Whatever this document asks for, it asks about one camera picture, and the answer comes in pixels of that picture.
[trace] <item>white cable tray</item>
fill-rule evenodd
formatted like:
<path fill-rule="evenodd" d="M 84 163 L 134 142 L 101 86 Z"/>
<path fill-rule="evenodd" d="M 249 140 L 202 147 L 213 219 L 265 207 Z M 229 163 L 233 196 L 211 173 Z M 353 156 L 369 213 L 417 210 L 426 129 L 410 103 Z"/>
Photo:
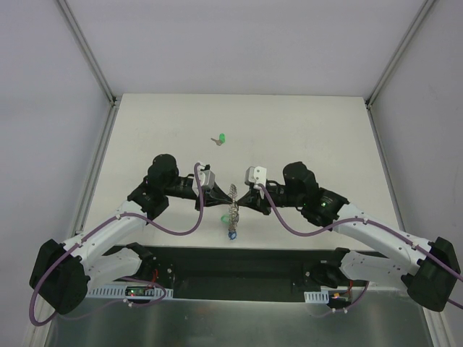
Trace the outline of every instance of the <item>white cable tray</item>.
<path fill-rule="evenodd" d="M 125 284 L 106 284 L 100 288 L 95 288 L 87 293 L 86 298 L 92 299 L 142 299 L 142 300 L 153 300 L 161 298 L 163 291 L 159 288 L 148 289 L 145 291 L 144 296 L 127 296 L 125 295 L 125 290 L 127 286 Z M 165 299 L 173 299 L 174 291 L 172 289 L 166 289 L 167 295 Z"/>

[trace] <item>metal frame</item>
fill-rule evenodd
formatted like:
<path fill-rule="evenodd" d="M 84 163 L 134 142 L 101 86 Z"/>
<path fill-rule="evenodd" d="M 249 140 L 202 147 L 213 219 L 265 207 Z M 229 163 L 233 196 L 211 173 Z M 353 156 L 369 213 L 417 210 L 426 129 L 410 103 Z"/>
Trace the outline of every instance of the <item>metal frame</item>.
<path fill-rule="evenodd" d="M 368 116 L 370 118 L 370 123 L 373 131 L 373 136 L 375 138 L 376 144 L 378 146 L 378 154 L 381 159 L 381 163 L 383 165 L 383 170 L 385 173 L 386 181 L 389 187 L 389 191 L 391 194 L 394 210 L 396 212 L 397 220 L 399 226 L 402 230 L 404 230 L 404 224 L 402 220 L 402 215 L 400 213 L 400 209 L 397 203 L 396 194 L 394 191 L 394 186 L 391 182 L 391 177 L 388 168 L 388 162 L 386 156 L 384 154 L 381 137 L 378 134 L 378 131 L 375 126 L 374 119 L 371 115 L 370 109 L 371 106 L 376 101 L 378 95 L 382 91 L 384 85 L 387 83 L 388 79 L 394 73 L 397 64 L 400 61 L 400 58 L 404 55 L 404 52 L 407 51 L 407 47 L 412 42 L 412 39 L 415 37 L 418 30 L 421 28 L 422 24 L 424 23 L 425 19 L 429 15 L 431 9 L 434 5 L 438 2 L 438 0 L 425 0 L 423 5 L 421 6 L 419 12 L 413 19 L 411 25 L 407 29 L 404 37 L 402 38 L 400 44 L 398 45 L 397 49 L 395 50 L 394 54 L 392 55 L 391 59 L 389 60 L 386 68 L 383 70 L 383 73 L 376 83 L 376 86 L 373 88 L 373 91 L 370 97 L 367 100 L 366 106 L 368 110 Z M 98 175 L 100 173 L 100 169 L 103 163 L 104 154 L 106 152 L 106 148 L 108 147 L 109 138 L 111 136 L 111 130 L 114 125 L 114 121 L 116 119 L 117 111 L 119 108 L 120 98 L 117 98 L 108 84 L 107 79 L 105 78 L 101 67 L 99 66 L 93 52 L 88 45 L 87 40 L 69 6 L 67 0 L 55 0 L 55 3 L 62 13 L 64 20 L 73 35 L 76 44 L 78 45 L 81 53 L 84 56 L 84 59 L 88 63 L 89 69 L 93 73 L 94 77 L 97 80 L 98 85 L 100 86 L 101 90 L 103 91 L 104 95 L 108 99 L 108 102 L 111 105 L 111 109 L 106 119 L 106 123 L 104 125 L 103 131 L 101 132 L 101 136 L 98 141 L 98 146 L 93 156 L 93 163 L 91 165 L 89 174 L 87 179 L 85 180 L 85 186 L 82 192 L 82 196 L 80 198 L 80 203 L 75 213 L 74 220 L 71 224 L 69 235 L 73 236 L 76 231 L 80 231 L 83 229 L 85 225 L 85 220 L 88 215 L 88 211 L 90 208 L 90 203 L 92 200 L 93 193 L 95 191 L 96 182 L 98 180 Z M 38 300 L 36 311 L 38 312 L 38 319 L 42 320 L 46 318 L 51 312 L 52 309 L 47 303 L 42 300 L 41 298 Z M 448 328 L 448 325 L 445 320 L 445 316 L 437 312 L 431 312 L 428 310 L 424 310 L 425 317 L 428 323 L 428 327 L 430 329 L 430 333 L 433 339 L 435 346 L 444 347 L 444 346 L 455 346 L 454 341 L 451 338 L 451 333 Z M 46 342 L 46 337 L 48 335 L 48 329 L 50 325 L 45 327 L 36 328 L 32 325 L 29 325 L 27 329 L 27 334 L 24 340 L 24 346 L 43 346 Z"/>
<path fill-rule="evenodd" d="M 84 183 L 84 189 L 80 198 L 79 207 L 72 223 L 72 230 L 69 236 L 74 236 L 79 231 L 82 231 L 87 220 L 88 211 L 92 202 L 93 193 L 95 192 L 96 183 L 100 174 L 101 166 L 103 165 L 104 155 L 108 148 L 109 138 L 111 137 L 114 122 L 116 121 L 117 111 L 119 110 L 120 98 L 116 98 L 114 105 L 110 108 L 109 114 L 106 117 L 106 122 L 99 136 L 98 145 L 93 155 L 90 172 Z"/>
<path fill-rule="evenodd" d="M 90 49 L 87 40 L 85 39 L 82 29 L 80 29 L 79 23 L 77 22 L 74 14 L 72 13 L 71 7 L 69 7 L 69 4 L 66 0 L 55 0 L 55 2 L 59 8 L 59 11 L 64 17 L 66 24 L 69 27 L 69 31 L 71 32 L 72 36 L 74 36 L 75 42 L 79 47 L 80 51 L 82 52 L 84 59 L 88 63 L 88 67 L 93 73 L 93 76 L 95 76 L 98 85 L 108 98 L 109 103 L 113 105 L 116 98 L 113 92 L 111 91 L 111 87 L 109 87 L 108 81 L 106 80 L 106 78 L 103 75 L 103 72 L 101 71 L 100 65 L 96 61 L 96 58 L 93 55 L 92 50 Z"/>
<path fill-rule="evenodd" d="M 395 71 L 395 68 L 399 63 L 400 58 L 403 57 L 405 51 L 407 50 L 407 47 L 412 42 L 413 38 L 415 38 L 418 30 L 421 28 L 425 19 L 428 17 L 431 9 L 437 2 L 438 0 L 425 0 L 425 2 L 422 4 L 420 10 L 413 19 L 412 24 L 410 24 L 404 37 L 400 41 L 399 46 L 397 46 L 394 54 L 392 54 L 391 59 L 386 65 L 386 68 L 383 70 L 383 73 L 381 74 L 379 81 L 376 83 L 376 86 L 373 88 L 370 97 L 367 99 L 368 108 L 371 108 L 371 106 L 378 98 L 378 95 L 383 89 L 384 85 Z"/>
<path fill-rule="evenodd" d="M 103 164 L 106 148 L 108 147 L 111 131 L 116 120 L 117 111 L 119 110 L 119 103 L 120 99 L 117 98 L 115 103 L 110 107 L 108 115 L 106 116 L 106 122 L 100 133 L 98 145 L 95 149 L 95 154 L 93 155 L 92 164 L 84 183 L 80 203 L 76 209 L 75 217 L 73 218 L 74 220 L 70 224 L 71 228 L 68 232 L 68 237 L 74 236 L 75 231 L 79 230 L 79 227 L 83 227 L 85 224 L 85 219 L 87 218 L 88 209 L 90 208 L 98 175 Z M 53 307 L 48 305 L 46 301 L 39 296 L 37 304 L 35 305 L 35 314 L 37 315 L 37 319 L 39 321 L 45 320 L 52 313 Z M 35 327 L 29 323 L 22 345 L 27 347 L 43 347 L 50 327 L 50 324 L 43 327 Z"/>

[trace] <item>white table surface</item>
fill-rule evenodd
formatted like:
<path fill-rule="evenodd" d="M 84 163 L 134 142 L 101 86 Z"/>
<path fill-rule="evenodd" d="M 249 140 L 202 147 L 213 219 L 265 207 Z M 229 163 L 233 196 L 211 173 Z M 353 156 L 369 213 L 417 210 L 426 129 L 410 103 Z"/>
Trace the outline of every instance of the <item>white table surface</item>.
<path fill-rule="evenodd" d="M 226 135 L 217 146 L 211 137 Z M 301 160 L 315 172 L 321 187 L 341 194 L 369 214 L 396 226 L 391 197 L 362 98 L 281 95 L 124 94 L 86 228 L 105 220 L 142 181 L 153 158 L 172 154 L 180 175 L 192 173 L 197 160 L 211 165 L 216 182 L 228 192 L 236 184 L 246 191 L 249 166 L 264 166 L 268 179 L 284 184 L 283 167 Z M 169 198 L 156 219 L 184 231 L 197 220 L 194 202 Z M 227 206 L 205 209 L 203 223 L 189 236 L 170 236 L 152 226 L 121 244 L 173 247 L 368 250 L 353 239 L 325 232 L 301 238 L 283 229 L 272 213 L 241 208 L 238 236 L 230 241 L 220 220 Z M 294 208 L 280 209 L 298 231 L 314 231 Z"/>

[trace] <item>blue object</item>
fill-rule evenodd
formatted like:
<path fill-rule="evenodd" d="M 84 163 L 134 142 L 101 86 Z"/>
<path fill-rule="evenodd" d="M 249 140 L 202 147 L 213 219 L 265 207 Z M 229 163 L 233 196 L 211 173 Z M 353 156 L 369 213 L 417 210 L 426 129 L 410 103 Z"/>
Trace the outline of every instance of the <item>blue object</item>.
<path fill-rule="evenodd" d="M 229 238 L 230 240 L 235 240 L 237 237 L 237 232 L 236 231 L 229 231 Z"/>

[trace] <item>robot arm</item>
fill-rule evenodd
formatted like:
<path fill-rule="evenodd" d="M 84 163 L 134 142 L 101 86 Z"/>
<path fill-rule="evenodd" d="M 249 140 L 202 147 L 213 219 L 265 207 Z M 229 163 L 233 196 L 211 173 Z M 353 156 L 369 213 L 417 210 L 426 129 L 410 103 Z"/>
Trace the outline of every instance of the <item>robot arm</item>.
<path fill-rule="evenodd" d="M 437 238 L 435 242 L 388 228 L 392 233 L 410 240 L 410 244 L 379 226 L 384 223 L 368 215 L 341 195 L 318 186 L 315 175 L 301 163 L 291 163 L 283 170 L 285 185 L 266 180 L 266 169 L 251 167 L 245 182 L 249 192 L 238 205 L 252 208 L 268 215 L 271 205 L 262 187 L 276 207 L 295 207 L 311 224 L 326 227 L 337 221 L 352 219 L 347 223 L 335 223 L 332 231 L 356 239 L 384 257 L 372 257 L 336 249 L 332 261 L 319 264 L 310 271 L 317 283 L 336 288 L 346 278 L 368 280 L 406 291 L 418 304 L 433 311 L 442 311 L 450 297 L 456 278 L 428 259 L 421 247 L 437 257 L 453 271 L 460 274 L 455 251 L 450 242 Z"/>
<path fill-rule="evenodd" d="M 196 165 L 200 187 L 194 175 L 180 177 L 177 162 L 171 155 L 158 155 L 143 182 L 97 229 L 85 231 L 58 244 L 49 240 L 42 245 L 30 286 L 35 288 L 50 266 L 71 247 L 70 255 L 53 270 L 40 287 L 39 294 L 59 313 L 71 312 L 87 292 L 124 276 L 153 269 L 153 255 L 139 244 L 130 244 L 119 252 L 104 255 L 132 232 L 143 230 L 146 223 L 157 218 L 168 206 L 168 196 L 195 200 L 199 210 L 199 189 L 205 207 L 227 204 L 230 198 L 215 184 L 209 166 Z"/>

